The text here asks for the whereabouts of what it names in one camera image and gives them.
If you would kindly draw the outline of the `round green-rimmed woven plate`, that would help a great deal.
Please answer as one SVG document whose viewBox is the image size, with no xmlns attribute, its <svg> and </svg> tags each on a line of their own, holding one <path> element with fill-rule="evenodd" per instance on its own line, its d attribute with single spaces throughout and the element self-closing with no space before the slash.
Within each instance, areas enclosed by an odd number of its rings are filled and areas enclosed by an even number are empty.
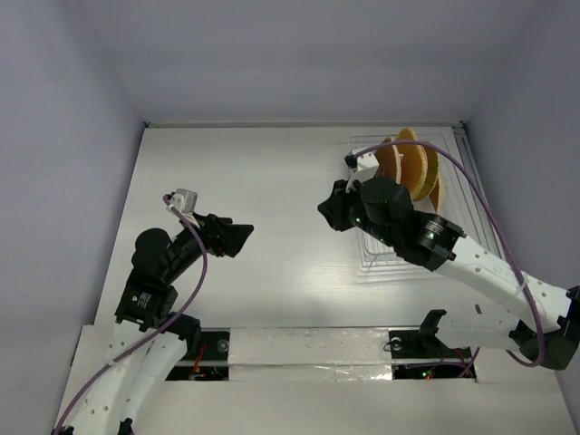
<svg viewBox="0 0 580 435">
<path fill-rule="evenodd" d="M 427 198 L 435 189 L 440 176 L 440 156 L 439 153 L 432 148 L 425 148 L 423 150 L 426 155 L 426 177 L 420 189 L 420 192 L 413 198 L 414 201 L 421 201 Z"/>
</svg>

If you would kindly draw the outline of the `fish-shaped woven plate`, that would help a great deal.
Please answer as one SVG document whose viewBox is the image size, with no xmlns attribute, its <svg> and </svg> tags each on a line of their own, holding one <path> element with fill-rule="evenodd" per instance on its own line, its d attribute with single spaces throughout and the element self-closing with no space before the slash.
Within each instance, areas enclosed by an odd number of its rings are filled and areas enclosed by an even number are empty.
<svg viewBox="0 0 580 435">
<path fill-rule="evenodd" d="M 447 199 L 447 180 L 443 175 L 439 175 L 439 178 L 434 186 L 434 189 L 430 193 L 430 203 L 437 214 L 439 215 L 442 214 L 443 208 L 446 203 L 446 199 Z"/>
</svg>

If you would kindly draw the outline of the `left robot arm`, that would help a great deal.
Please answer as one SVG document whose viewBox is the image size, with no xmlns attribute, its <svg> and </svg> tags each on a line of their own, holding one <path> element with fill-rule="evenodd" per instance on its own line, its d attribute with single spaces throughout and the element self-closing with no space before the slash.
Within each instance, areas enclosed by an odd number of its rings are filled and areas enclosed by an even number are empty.
<svg viewBox="0 0 580 435">
<path fill-rule="evenodd" d="M 137 237 L 103 366 L 75 394 L 53 433 L 135 433 L 176 363 L 204 352 L 199 319 L 173 308 L 173 284 L 197 260 L 207 266 L 210 256 L 235 257 L 254 228 L 213 214 L 180 222 L 176 237 L 160 228 Z"/>
</svg>

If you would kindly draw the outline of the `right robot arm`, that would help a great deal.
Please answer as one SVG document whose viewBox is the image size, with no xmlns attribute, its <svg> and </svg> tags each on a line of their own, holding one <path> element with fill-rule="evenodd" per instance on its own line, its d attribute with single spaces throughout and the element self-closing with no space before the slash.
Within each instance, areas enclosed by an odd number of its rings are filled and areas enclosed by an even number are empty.
<svg viewBox="0 0 580 435">
<path fill-rule="evenodd" d="M 430 311 L 432 324 L 417 333 L 419 348 L 437 355 L 447 347 L 487 347 L 520 353 L 527 362 L 562 371 L 579 348 L 579 289 L 550 285 L 518 272 L 457 224 L 412 204 L 409 191 L 387 178 L 339 179 L 317 207 L 328 225 L 357 227 L 405 262 L 466 285 L 504 309 L 471 324 Z"/>
</svg>

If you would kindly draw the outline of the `triangular woven basket plate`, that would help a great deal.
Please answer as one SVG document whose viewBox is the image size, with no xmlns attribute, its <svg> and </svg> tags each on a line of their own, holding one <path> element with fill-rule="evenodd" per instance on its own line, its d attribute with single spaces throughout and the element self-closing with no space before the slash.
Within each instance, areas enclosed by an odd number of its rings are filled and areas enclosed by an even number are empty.
<svg viewBox="0 0 580 435">
<path fill-rule="evenodd" d="M 384 147 L 381 147 L 375 151 L 375 157 L 379 163 L 376 176 L 392 179 L 397 184 L 400 184 L 402 174 L 402 156 L 399 153 L 396 145 L 388 146 L 388 143 L 390 142 L 392 142 L 390 137 L 385 138 L 382 141 Z"/>
</svg>

